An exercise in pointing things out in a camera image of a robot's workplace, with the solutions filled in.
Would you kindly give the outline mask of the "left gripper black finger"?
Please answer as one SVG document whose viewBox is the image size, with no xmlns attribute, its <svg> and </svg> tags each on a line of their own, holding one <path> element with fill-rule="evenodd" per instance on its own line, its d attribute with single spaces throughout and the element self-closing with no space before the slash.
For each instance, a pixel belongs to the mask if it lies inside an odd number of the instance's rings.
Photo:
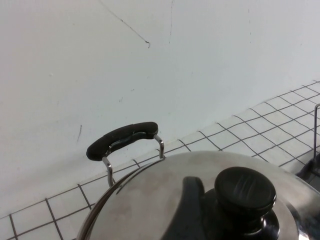
<svg viewBox="0 0 320 240">
<path fill-rule="evenodd" d="M 204 240 L 203 197 L 205 191 L 200 178 L 187 176 L 182 181 L 182 194 L 178 207 L 163 240 Z"/>
</svg>

